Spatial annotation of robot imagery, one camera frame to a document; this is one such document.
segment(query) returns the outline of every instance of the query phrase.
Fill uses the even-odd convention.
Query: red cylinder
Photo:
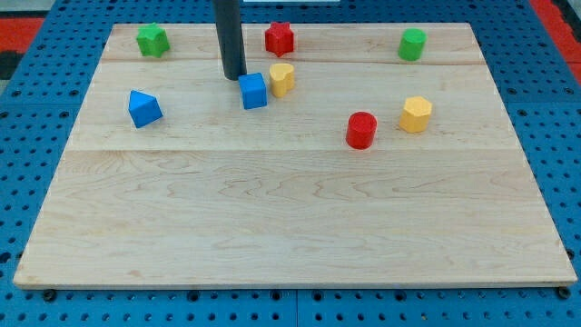
[[[370,113],[357,112],[352,114],[347,125],[347,143],[355,149],[367,149],[373,144],[378,121]]]

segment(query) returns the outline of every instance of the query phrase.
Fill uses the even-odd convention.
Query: cutting board
[[[116,25],[15,275],[26,289],[448,288],[567,285],[576,274],[466,24],[292,25],[249,73],[295,66],[296,86],[244,110],[213,25],[162,25],[142,57]],[[414,63],[401,34],[428,35]],[[141,129],[131,90],[164,118]],[[428,129],[398,127],[407,97]],[[367,150],[347,121],[373,113]]]

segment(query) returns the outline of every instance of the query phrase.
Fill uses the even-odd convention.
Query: toy block
[[[294,51],[294,33],[291,31],[291,23],[271,23],[271,28],[264,32],[266,51],[280,57]]]
[[[263,107],[267,104],[266,84],[261,73],[246,74],[238,77],[244,109]]]
[[[157,58],[170,49],[165,30],[156,23],[139,27],[137,44],[142,55],[152,55]]]
[[[420,29],[409,28],[405,30],[399,43],[399,57],[407,61],[418,60],[424,50],[426,40],[428,40],[428,36]]]
[[[347,124],[347,144],[352,148],[363,150],[373,144],[375,130],[378,127],[378,121],[370,113],[357,112],[352,114]]]
[[[162,110],[154,96],[134,90],[129,94],[129,114],[137,128],[144,127],[163,117]]]
[[[292,64],[271,65],[271,92],[276,97],[283,97],[294,87],[294,66]]]
[[[421,96],[406,99],[399,118],[399,127],[408,133],[419,133],[428,127],[432,114],[432,103]]]

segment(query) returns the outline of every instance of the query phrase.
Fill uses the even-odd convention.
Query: blue cube
[[[129,95],[129,114],[137,128],[144,127],[163,117],[162,110],[154,96],[134,90]]]
[[[261,73],[238,76],[238,83],[244,109],[259,108],[267,104],[266,84]]]

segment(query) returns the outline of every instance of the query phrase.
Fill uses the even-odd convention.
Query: metal rod
[[[212,0],[212,4],[224,75],[237,81],[238,76],[246,74],[240,3],[239,0]]]

